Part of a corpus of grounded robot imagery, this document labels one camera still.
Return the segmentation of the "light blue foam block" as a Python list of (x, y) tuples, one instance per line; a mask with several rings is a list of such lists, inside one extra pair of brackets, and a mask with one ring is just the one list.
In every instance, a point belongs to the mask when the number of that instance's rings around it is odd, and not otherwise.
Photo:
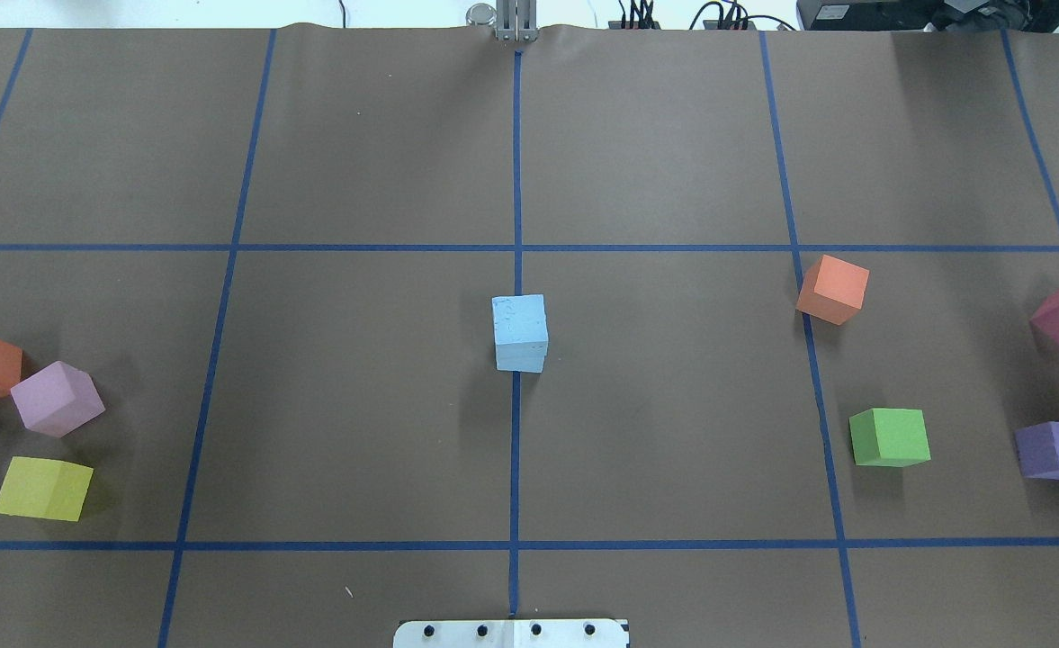
[(549, 332), (544, 295), (496, 296), (491, 309), (498, 356), (545, 356)]

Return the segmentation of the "brown paper table mat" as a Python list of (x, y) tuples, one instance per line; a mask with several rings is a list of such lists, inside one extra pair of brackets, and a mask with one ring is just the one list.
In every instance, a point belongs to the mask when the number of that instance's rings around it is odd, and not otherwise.
[(0, 399), (0, 487), (94, 469), (0, 514), (0, 647), (1059, 647), (1058, 288), (1059, 34), (0, 29), (0, 339), (106, 406)]

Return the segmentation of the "orange foam block right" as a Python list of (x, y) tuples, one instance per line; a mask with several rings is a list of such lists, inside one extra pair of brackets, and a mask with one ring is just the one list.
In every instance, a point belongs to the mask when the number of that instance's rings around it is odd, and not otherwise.
[(862, 311), (869, 278), (863, 266), (821, 255), (804, 272), (795, 308), (840, 327)]

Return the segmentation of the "white metal mounting plate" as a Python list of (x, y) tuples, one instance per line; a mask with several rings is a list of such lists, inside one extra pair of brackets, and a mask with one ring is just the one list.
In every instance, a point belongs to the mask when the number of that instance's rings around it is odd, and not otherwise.
[(611, 618), (410, 620), (393, 647), (629, 647), (626, 620)]

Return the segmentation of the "green foam block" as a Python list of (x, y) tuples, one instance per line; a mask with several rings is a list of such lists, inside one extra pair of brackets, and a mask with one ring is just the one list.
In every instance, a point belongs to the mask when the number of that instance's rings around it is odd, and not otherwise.
[(916, 466), (931, 460), (920, 409), (868, 409), (848, 419), (854, 463), (867, 467)]

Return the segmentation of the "black equipment at table edge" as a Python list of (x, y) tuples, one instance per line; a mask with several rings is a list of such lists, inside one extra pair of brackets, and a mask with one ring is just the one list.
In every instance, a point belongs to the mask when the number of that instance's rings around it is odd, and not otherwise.
[(1059, 1), (796, 1), (807, 32), (1055, 32)]

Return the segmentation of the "pink lilac foam block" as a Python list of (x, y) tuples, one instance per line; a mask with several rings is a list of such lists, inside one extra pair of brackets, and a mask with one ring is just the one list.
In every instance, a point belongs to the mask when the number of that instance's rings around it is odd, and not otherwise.
[(44, 366), (10, 390), (24, 427), (61, 438), (105, 412), (89, 373), (62, 361)]

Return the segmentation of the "yellow foam block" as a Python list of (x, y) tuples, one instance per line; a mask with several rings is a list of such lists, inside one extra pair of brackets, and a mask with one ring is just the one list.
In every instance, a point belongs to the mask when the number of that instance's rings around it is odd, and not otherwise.
[(0, 514), (77, 522), (94, 469), (55, 458), (15, 456), (0, 487)]

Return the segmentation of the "grey metal bracket post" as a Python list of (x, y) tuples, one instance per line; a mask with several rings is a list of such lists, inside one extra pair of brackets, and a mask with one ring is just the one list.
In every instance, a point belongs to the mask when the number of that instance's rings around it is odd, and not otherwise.
[(537, 41), (537, 1), (498, 0), (495, 1), (495, 38), (497, 41)]

